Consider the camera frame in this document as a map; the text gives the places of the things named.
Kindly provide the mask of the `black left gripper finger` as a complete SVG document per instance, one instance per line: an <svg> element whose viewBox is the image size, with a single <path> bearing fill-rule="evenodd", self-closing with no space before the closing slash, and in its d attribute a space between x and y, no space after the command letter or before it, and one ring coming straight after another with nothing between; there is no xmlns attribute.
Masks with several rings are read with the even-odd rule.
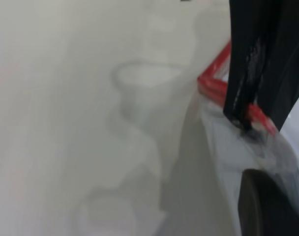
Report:
<svg viewBox="0 0 299 236"><path fill-rule="evenodd" d="M239 191L243 236L299 236L299 215L265 172L246 169Z"/></svg>

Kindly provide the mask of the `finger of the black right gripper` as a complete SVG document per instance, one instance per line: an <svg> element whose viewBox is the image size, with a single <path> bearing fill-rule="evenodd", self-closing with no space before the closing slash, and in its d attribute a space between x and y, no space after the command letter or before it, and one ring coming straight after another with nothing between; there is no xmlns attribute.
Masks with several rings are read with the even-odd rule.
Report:
<svg viewBox="0 0 299 236"><path fill-rule="evenodd" d="M231 0L231 57L224 115L237 128L249 130L247 107L254 100L266 59L270 0Z"/></svg>
<svg viewBox="0 0 299 236"><path fill-rule="evenodd" d="M299 98L299 0L281 0L257 104L280 130Z"/></svg>

